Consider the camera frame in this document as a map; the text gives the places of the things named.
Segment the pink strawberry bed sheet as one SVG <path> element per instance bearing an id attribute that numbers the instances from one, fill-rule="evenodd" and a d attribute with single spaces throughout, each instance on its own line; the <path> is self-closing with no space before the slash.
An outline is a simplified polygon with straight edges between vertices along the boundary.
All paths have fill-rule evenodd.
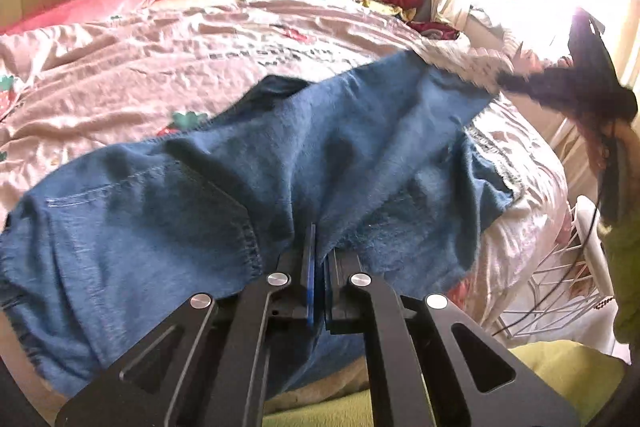
<path id="1" fill-rule="evenodd" d="M 267 75 L 320 81 L 403 49 L 462 74 L 487 74 L 494 51 L 432 41 L 348 2 L 163 0 L 100 22 L 51 26 L 1 40 L 1 207 L 77 156 L 189 128 L 235 103 Z M 488 326 L 551 251 L 567 206 L 564 169 L 504 96 L 472 124 L 480 151 L 515 204 L 484 233 L 456 292 Z"/>

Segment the blue denim pants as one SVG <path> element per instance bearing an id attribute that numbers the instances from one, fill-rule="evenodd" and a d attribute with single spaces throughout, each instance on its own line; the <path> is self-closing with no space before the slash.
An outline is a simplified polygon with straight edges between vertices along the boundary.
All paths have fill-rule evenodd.
<path id="1" fill-rule="evenodd" d="M 299 251 L 355 251 L 398 291 L 449 291 L 514 202 L 466 127 L 490 95 L 410 51 L 320 82 L 268 76 L 188 132 L 100 148 L 6 218 L 1 304 L 37 373 L 76 395 L 196 293 Z"/>

